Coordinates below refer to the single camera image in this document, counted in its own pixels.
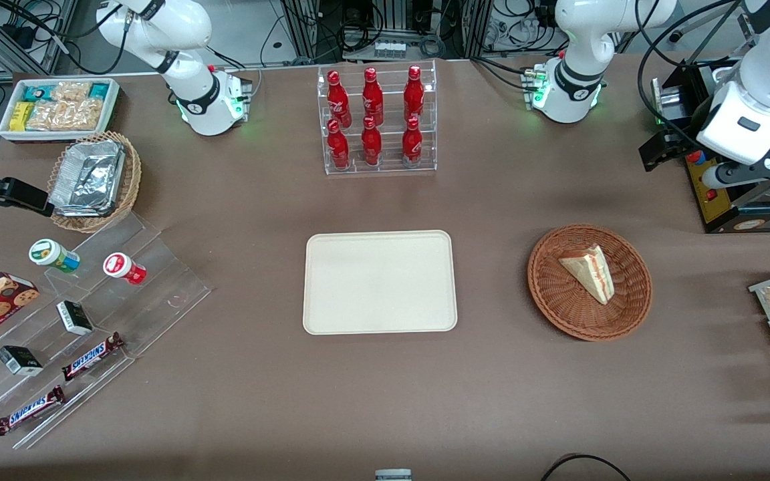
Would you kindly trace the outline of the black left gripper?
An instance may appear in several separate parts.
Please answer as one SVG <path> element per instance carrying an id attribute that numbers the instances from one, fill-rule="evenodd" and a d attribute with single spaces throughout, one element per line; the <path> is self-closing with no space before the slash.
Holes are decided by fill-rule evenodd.
<path id="1" fill-rule="evenodd" d="M 688 117 L 688 124 L 684 129 L 688 140 L 682 139 L 679 133 L 672 129 L 661 129 L 646 140 L 639 147 L 639 155 L 646 172 L 651 172 L 664 162 L 671 162 L 680 158 L 683 154 L 687 162 L 698 154 L 697 162 L 705 162 L 714 158 L 715 153 L 703 146 L 702 141 L 697 140 L 700 131 L 705 127 L 709 119 L 709 107 L 697 107 Z"/>

